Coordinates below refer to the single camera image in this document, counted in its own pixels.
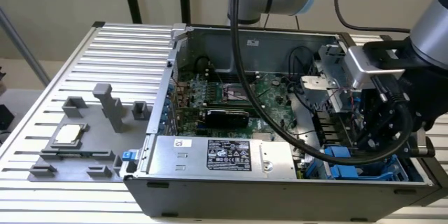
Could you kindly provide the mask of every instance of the wall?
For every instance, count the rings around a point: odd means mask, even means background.
[[[358,26],[410,28],[430,0],[340,0],[346,21]],[[222,25],[228,0],[190,0],[192,22]],[[142,21],[180,22],[178,0],[138,0]],[[0,0],[13,25],[38,59],[65,60],[96,20],[129,23],[126,0]],[[298,16],[302,29],[348,31],[338,23],[332,0],[316,0]],[[294,29],[293,17],[272,15],[268,27]],[[0,31],[0,58],[20,58]]]

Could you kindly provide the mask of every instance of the power supply label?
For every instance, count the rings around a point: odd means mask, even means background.
[[[208,140],[206,168],[250,172],[249,141]]]

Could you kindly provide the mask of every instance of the gray metal case panel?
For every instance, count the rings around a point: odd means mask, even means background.
[[[148,181],[158,187],[148,187]],[[124,183],[142,212],[152,217],[306,221],[377,221],[438,189],[144,179],[126,179]],[[397,190],[414,193],[396,194]]]

